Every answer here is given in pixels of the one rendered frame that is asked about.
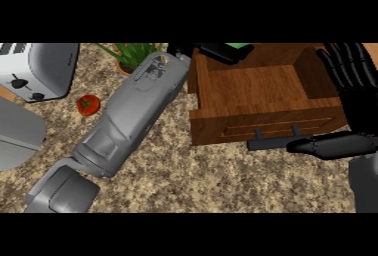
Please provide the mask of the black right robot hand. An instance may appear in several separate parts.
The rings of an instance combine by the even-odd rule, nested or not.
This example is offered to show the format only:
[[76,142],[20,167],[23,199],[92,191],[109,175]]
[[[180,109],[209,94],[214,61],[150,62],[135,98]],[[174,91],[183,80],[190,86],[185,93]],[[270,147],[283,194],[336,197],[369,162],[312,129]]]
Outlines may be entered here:
[[324,43],[315,50],[338,91],[348,131],[295,140],[286,144],[289,153],[321,160],[378,152],[378,68],[361,43]]

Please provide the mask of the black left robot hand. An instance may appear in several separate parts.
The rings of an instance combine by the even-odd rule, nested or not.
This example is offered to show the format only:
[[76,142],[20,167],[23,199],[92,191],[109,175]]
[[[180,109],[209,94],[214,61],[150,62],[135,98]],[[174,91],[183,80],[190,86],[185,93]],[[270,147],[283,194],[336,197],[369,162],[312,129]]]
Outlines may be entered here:
[[199,53],[212,58],[218,62],[227,65],[237,64],[243,60],[247,54],[253,50],[250,43],[242,44],[239,47],[233,47],[227,43],[169,43],[166,52],[177,56],[178,54],[191,57],[193,51],[199,50]]

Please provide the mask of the wooden drawer box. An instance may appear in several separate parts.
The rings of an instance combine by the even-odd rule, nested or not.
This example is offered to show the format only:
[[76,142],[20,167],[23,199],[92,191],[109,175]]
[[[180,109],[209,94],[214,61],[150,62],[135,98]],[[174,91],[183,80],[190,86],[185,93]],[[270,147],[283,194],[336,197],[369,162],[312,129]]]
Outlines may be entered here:
[[193,53],[188,87],[197,96],[196,119],[301,111],[314,119],[343,118],[336,91],[315,56],[317,43],[258,44],[225,65]]

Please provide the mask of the wooden drawer front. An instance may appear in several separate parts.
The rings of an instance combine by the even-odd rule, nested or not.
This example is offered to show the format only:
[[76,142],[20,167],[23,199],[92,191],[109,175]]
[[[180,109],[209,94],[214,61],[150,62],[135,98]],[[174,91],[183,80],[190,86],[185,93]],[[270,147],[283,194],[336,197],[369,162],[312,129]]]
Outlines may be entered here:
[[293,135],[293,126],[301,134],[311,135],[332,132],[346,125],[339,107],[247,114],[191,110],[188,119],[193,145],[246,141],[256,138],[256,131],[264,138],[287,137]]

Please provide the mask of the green potted plant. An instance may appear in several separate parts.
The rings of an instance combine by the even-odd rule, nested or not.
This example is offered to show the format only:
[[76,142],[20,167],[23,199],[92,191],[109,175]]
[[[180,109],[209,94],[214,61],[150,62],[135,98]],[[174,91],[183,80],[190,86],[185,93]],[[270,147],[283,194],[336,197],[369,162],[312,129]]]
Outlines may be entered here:
[[146,57],[162,51],[162,43],[115,43],[112,51],[103,44],[95,46],[115,58],[115,66],[122,76],[129,77]]

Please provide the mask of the red tomato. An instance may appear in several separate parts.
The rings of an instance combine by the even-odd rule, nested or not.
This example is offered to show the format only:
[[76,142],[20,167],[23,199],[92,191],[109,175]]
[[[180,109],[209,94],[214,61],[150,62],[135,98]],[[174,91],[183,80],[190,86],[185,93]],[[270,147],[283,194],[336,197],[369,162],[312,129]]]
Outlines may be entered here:
[[82,116],[92,115],[98,109],[100,100],[94,95],[87,94],[76,100],[76,110]]

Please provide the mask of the silver toaster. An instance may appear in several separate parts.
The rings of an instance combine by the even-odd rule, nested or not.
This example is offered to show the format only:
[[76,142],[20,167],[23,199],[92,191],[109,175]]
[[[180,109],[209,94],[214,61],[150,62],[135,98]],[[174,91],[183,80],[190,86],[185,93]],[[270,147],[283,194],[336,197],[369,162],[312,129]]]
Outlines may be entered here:
[[0,85],[27,103],[63,98],[78,52],[78,43],[0,43]]

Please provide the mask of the brown flat board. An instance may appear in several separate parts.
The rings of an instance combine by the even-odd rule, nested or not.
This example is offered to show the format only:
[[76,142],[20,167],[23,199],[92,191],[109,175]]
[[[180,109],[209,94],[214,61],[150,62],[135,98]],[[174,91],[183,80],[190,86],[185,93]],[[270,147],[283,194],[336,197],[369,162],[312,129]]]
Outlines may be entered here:
[[5,98],[8,101],[13,101],[16,98],[16,95],[1,85],[0,85],[0,96]]

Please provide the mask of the grey rounded appliance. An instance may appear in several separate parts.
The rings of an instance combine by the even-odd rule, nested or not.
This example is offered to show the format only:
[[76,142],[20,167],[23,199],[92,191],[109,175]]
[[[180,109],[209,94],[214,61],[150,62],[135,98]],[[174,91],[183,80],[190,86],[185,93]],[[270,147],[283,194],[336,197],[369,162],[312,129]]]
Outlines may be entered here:
[[42,118],[0,97],[0,171],[13,169],[30,158],[44,138]]

